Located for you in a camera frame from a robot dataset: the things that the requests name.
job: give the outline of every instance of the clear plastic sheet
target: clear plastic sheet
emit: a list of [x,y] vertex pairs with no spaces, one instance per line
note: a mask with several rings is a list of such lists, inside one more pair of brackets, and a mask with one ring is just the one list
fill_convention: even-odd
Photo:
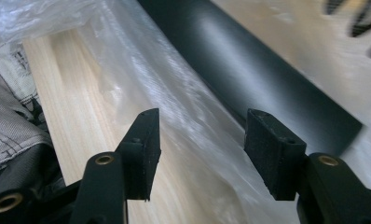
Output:
[[171,159],[185,173],[185,187],[199,198],[208,222],[297,223],[295,203],[274,202],[243,152],[242,127],[139,4],[108,0],[99,9],[78,32],[110,77],[104,93],[118,105],[118,122],[160,109],[162,138],[170,146],[162,154],[174,152]]
[[[31,14],[25,9],[17,10],[34,2],[41,4],[37,7],[40,10]],[[64,5],[65,2],[0,1],[0,18],[6,18],[6,12],[17,12],[0,21],[2,37],[50,34],[77,27],[89,19],[77,30],[103,68],[102,94],[118,108],[116,123],[129,125],[135,114],[160,108],[165,143],[162,153],[171,155],[177,163],[183,174],[183,187],[192,189],[199,199],[195,206],[211,217],[196,223],[299,222],[295,203],[274,202],[242,151],[242,128],[136,1],[90,0]],[[344,159],[371,188],[371,59],[365,54],[371,35],[347,37],[351,13],[356,11],[354,4],[328,17],[322,14],[322,0],[214,2],[365,124]],[[59,6],[67,10],[53,19]],[[49,24],[49,29],[43,26],[40,32],[41,24]],[[168,219],[155,220],[171,223]]]
[[3,41],[38,37],[81,26],[93,14],[94,0],[0,0]]

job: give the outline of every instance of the brass grommet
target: brass grommet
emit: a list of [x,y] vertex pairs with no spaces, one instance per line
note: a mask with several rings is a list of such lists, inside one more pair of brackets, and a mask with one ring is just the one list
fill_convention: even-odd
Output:
[[339,165],[339,162],[332,158],[332,157],[329,157],[329,156],[320,156],[319,157],[319,161],[325,165],[329,165],[329,166],[337,166]]
[[114,160],[114,157],[110,155],[102,155],[95,160],[98,165],[106,165]]
[[13,209],[23,200],[23,196],[20,193],[8,194],[0,199],[0,213],[4,213],[10,209]]

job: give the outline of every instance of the black panel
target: black panel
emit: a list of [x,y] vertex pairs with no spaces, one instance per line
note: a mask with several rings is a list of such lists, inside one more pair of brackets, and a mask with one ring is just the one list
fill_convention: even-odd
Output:
[[358,120],[210,1],[139,2],[242,126],[248,108],[267,111],[308,153],[335,155],[360,131]]

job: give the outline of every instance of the black clamp jaw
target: black clamp jaw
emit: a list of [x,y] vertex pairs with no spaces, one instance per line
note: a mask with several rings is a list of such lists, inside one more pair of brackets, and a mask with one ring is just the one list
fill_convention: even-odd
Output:
[[248,110],[244,150],[276,201],[293,201],[303,224],[371,224],[371,190],[340,158],[306,144],[272,115]]
[[127,200],[150,200],[161,150],[159,113],[133,122],[115,152],[89,159],[83,178],[40,200],[30,189],[0,194],[0,223],[128,223]]

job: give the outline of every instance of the light wood plank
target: light wood plank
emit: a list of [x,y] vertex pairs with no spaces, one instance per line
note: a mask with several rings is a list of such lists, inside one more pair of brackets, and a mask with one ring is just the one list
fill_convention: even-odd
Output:
[[[101,68],[76,31],[29,39],[23,44],[65,182],[71,184],[82,177],[91,156],[115,150],[129,126],[114,123],[116,111],[99,92]],[[151,202],[130,201],[130,222],[218,223],[212,203],[215,199],[209,199],[208,191],[204,191],[211,189],[202,189],[199,183],[189,181],[201,170],[186,168],[189,165],[178,151],[171,150],[175,148],[173,143],[165,139],[167,136],[161,133],[162,155]],[[233,191],[214,175],[211,179],[216,190],[226,194]],[[234,209],[236,198],[233,193],[235,201],[230,206]]]

